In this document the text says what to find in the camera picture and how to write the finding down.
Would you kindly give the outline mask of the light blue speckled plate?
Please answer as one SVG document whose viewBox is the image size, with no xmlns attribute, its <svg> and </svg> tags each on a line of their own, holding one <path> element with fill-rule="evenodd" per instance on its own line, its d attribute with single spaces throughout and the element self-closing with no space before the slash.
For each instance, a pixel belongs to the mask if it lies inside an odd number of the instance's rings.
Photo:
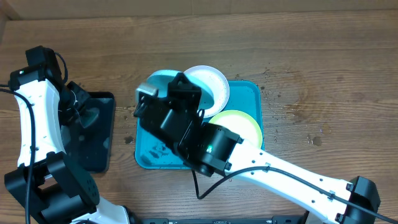
<svg viewBox="0 0 398 224">
<path fill-rule="evenodd" d="M 180 73 L 178 70 L 158 70 L 154 72 L 146 82 L 152 86 L 155 86 L 159 89 L 158 96 L 160 98 L 167 96 L 168 83 L 170 83 L 176 75 Z M 199 78 L 195 78 L 187 73 L 185 76 L 189 79 L 189 81 L 196 86 L 201 88 L 201 98 L 199 109 L 210 109 L 214 105 L 214 94 L 208 84 Z"/>
</svg>

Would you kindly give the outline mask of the pink speckled plate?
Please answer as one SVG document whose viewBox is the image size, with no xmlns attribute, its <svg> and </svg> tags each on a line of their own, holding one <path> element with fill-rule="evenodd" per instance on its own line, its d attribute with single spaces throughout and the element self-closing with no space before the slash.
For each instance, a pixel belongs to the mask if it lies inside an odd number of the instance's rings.
<svg viewBox="0 0 398 224">
<path fill-rule="evenodd" d="M 221 112 L 229 100 L 229 83 L 216 68 L 197 65 L 184 71 L 187 78 L 202 90 L 199 109 L 204 109 L 204 118 Z"/>
</svg>

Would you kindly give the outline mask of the green scrub sponge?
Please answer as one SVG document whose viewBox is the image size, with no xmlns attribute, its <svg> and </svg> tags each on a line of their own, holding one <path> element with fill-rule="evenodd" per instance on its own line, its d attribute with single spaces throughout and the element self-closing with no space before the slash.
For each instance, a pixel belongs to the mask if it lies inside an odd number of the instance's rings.
<svg viewBox="0 0 398 224">
<path fill-rule="evenodd" d="M 83 128 L 88 128 L 98 119 L 100 113 L 99 108 L 89 108 L 80 115 L 80 123 Z"/>
</svg>

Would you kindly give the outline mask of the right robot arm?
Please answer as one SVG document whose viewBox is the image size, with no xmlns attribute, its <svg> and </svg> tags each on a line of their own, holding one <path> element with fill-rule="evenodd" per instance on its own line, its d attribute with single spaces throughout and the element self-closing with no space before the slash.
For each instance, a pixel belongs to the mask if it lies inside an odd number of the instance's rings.
<svg viewBox="0 0 398 224">
<path fill-rule="evenodd" d="M 380 197 L 364 177 L 334 179 L 279 159 L 256 146 L 245 128 L 208 123 L 229 100 L 216 72 L 159 70 L 136 89 L 139 126 L 162 141 L 193 173 L 237 177 L 300 205 L 322 223 L 373 223 Z"/>
</svg>

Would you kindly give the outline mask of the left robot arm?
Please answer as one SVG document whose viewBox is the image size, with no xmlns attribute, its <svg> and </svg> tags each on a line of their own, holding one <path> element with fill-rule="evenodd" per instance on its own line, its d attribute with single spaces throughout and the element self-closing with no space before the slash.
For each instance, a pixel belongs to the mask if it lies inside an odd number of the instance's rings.
<svg viewBox="0 0 398 224">
<path fill-rule="evenodd" d="M 9 93 L 21 116 L 17 169 L 4 176 L 10 194 L 37 223 L 131 223 L 131 213 L 100 196 L 89 172 L 65 152 L 58 119 L 57 75 L 23 68 L 11 73 Z"/>
</svg>

